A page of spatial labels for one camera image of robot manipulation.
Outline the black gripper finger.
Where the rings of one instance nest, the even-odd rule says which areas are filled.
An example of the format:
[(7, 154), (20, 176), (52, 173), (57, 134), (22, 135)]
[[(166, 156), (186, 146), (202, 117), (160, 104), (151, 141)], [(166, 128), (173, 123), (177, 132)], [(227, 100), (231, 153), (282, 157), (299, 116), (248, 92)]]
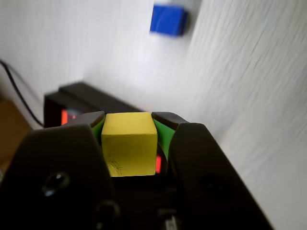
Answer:
[(271, 224), (204, 124), (153, 112), (185, 230), (270, 230)]
[(113, 230), (120, 216), (95, 132), (104, 112), (31, 132), (0, 186), (3, 230)]

